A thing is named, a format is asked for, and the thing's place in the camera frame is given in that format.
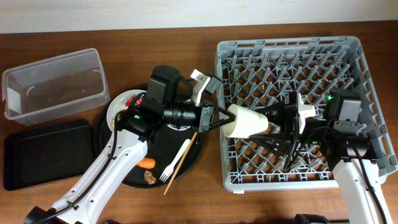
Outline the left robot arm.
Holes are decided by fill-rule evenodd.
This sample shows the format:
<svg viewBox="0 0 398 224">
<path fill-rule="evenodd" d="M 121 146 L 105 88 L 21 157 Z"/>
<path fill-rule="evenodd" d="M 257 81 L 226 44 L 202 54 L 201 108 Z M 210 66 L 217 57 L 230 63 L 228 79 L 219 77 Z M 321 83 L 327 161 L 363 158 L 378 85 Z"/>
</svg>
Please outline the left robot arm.
<svg viewBox="0 0 398 224">
<path fill-rule="evenodd" d="M 147 90 L 138 93 L 128 109 L 114 115 L 112 135 L 80 180 L 52 208 L 34 207 L 25 223 L 96 223 L 105 205 L 130 170 L 143 160 L 162 126 L 190 126 L 197 134 L 235 120 L 209 101 L 221 80 L 194 70 L 192 86 L 173 67 L 154 67 Z"/>
</svg>

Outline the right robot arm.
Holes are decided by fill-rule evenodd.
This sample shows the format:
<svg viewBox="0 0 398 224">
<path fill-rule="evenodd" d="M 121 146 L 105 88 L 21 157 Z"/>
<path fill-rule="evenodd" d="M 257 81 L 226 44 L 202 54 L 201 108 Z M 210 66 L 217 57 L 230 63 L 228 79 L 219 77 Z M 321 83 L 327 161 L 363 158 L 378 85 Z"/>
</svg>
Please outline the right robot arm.
<svg viewBox="0 0 398 224">
<path fill-rule="evenodd" d="M 352 90 L 332 90 L 326 96 L 324 119 L 307 113 L 311 105 L 291 92 L 284 101 L 257 110 L 281 127 L 278 134 L 252 134 L 249 140 L 278 156 L 289 170 L 308 144 L 319 147 L 348 207 L 351 223 L 391 223 L 379 181 L 376 152 L 369 138 L 344 128 L 357 122 L 361 98 Z"/>
</svg>

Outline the white bowl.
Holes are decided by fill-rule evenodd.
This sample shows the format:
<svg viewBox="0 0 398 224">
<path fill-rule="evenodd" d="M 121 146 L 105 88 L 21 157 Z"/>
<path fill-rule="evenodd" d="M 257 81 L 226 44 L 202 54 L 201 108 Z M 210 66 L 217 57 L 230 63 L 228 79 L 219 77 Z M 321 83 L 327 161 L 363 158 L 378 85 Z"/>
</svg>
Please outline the white bowl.
<svg viewBox="0 0 398 224">
<path fill-rule="evenodd" d="M 175 131 L 186 131 L 191 128 L 191 126 L 177 126 L 174 124 L 168 124 L 167 126 Z"/>
</svg>

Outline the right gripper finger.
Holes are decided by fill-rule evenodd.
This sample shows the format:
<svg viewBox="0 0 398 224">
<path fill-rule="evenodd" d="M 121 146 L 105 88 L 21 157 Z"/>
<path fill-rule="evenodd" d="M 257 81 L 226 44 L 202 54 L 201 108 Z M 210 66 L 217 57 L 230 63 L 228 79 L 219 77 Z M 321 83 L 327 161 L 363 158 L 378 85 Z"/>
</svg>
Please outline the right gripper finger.
<svg viewBox="0 0 398 224">
<path fill-rule="evenodd" d="M 282 119 L 287 114 L 283 102 L 274 103 L 270 106 L 257 109 L 255 112 L 265 115 L 267 119 Z"/>
<path fill-rule="evenodd" d="M 249 140 L 276 156 L 289 154 L 289 137 L 286 134 L 253 134 Z"/>
</svg>

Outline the wooden chopstick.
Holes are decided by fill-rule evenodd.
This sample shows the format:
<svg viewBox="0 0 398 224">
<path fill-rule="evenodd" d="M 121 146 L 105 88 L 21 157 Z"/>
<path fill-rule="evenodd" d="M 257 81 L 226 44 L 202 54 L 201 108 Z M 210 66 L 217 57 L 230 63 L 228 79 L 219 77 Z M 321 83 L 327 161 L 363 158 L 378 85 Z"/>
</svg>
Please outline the wooden chopstick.
<svg viewBox="0 0 398 224">
<path fill-rule="evenodd" d="M 184 152 L 184 154 L 183 154 L 183 156 L 181 157 L 181 159 L 176 163 L 176 165 L 175 165 L 175 167 L 174 167 L 174 171 L 173 171 L 172 175 L 169 177 L 170 180 L 169 180 L 169 182 L 168 182 L 168 184 L 167 184 L 167 186 L 166 186 L 166 189 L 165 189 L 165 191 L 164 191 L 164 195 L 166 195 L 166 193 L 168 192 L 170 186 L 172 185 L 172 182 L 174 181 L 175 177 L 177 176 L 178 171 L 180 170 L 180 168 L 181 168 L 181 166 L 182 166 L 182 164 L 183 164 L 183 162 L 184 162 L 184 160 L 185 160 L 185 158 L 186 158 L 186 156 L 187 156 L 187 154 L 188 154 L 188 152 L 189 152 L 191 146 L 192 146 L 193 143 L 195 142 L 195 139 L 196 139 L 197 135 L 198 135 L 197 132 L 195 132 L 195 133 L 193 134 L 192 138 L 190 139 L 190 144 L 188 145 L 186 151 Z"/>
</svg>

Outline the white plastic fork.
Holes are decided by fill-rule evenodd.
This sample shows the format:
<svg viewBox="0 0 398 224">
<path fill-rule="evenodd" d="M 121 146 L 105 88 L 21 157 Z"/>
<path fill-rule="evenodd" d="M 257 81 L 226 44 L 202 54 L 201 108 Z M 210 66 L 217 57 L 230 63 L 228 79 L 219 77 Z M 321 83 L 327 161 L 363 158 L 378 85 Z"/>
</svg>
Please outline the white plastic fork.
<svg viewBox="0 0 398 224">
<path fill-rule="evenodd" d="M 178 150 L 176 156 L 174 157 L 172 162 L 164 169 L 159 180 L 165 182 L 172 175 L 176 163 L 181 159 L 181 157 L 183 156 L 183 154 L 186 151 L 189 144 L 190 144 L 190 139 L 184 140 L 184 142 L 181 145 L 180 149 Z"/>
</svg>

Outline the red snack wrapper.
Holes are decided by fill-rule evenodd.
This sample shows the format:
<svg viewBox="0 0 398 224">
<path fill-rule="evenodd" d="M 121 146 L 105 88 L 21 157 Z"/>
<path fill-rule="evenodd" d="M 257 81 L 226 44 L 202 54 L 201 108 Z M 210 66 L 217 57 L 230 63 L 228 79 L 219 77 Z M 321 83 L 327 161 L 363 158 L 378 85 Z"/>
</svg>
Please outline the red snack wrapper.
<svg viewBox="0 0 398 224">
<path fill-rule="evenodd" d="M 132 95 L 130 99 L 125 102 L 126 107 L 130 107 L 131 103 L 134 103 L 134 106 L 141 104 L 142 102 L 142 97 L 137 97 L 136 95 Z"/>
</svg>

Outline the cream white cup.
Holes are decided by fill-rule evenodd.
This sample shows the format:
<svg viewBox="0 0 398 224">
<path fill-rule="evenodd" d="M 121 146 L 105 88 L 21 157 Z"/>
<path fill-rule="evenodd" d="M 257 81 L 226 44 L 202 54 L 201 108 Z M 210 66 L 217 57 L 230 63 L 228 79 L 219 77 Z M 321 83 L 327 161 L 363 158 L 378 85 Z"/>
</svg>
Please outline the cream white cup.
<svg viewBox="0 0 398 224">
<path fill-rule="evenodd" d="M 235 120 L 223 126 L 223 133 L 227 138 L 248 138 L 268 129 L 268 119 L 261 113 L 236 104 L 230 105 L 228 111 L 235 115 Z"/>
</svg>

